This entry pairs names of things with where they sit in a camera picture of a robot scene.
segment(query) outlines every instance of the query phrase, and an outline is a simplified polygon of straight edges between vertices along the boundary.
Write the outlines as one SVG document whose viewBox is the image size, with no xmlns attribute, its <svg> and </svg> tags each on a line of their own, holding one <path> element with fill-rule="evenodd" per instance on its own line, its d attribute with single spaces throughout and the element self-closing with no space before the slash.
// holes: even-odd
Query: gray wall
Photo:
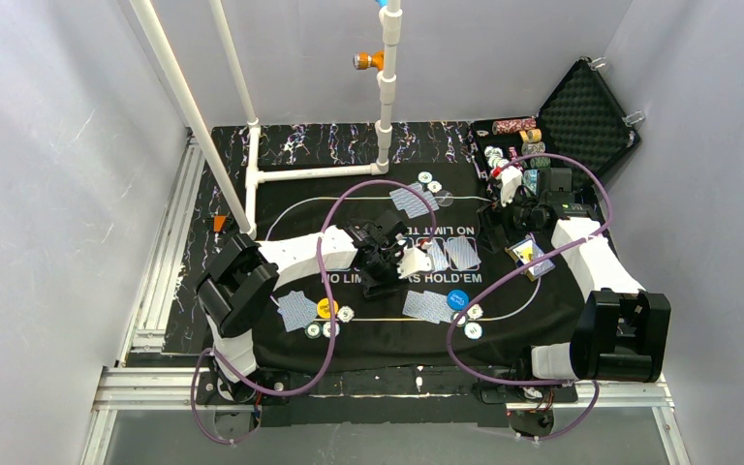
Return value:
<svg viewBox="0 0 744 465">
<path fill-rule="evenodd" d="M 744 2 L 635 0 L 606 56 L 643 145 L 613 183 L 621 260 L 672 303 L 666 377 L 696 463 L 744 463 Z"/>
<path fill-rule="evenodd" d="M 0 463 L 77 463 L 183 126 L 114 2 L 0 1 Z"/>
<path fill-rule="evenodd" d="M 146 44 L 129 0 L 118 2 Z M 154 3 L 207 125 L 245 124 L 207 2 Z M 534 113 L 580 55 L 603 53 L 630 3 L 404 1 L 393 118 Z M 225 0 L 224 8 L 263 124 L 380 117 L 375 73 L 352 67 L 356 51 L 383 48 L 373 0 Z"/>
</svg>

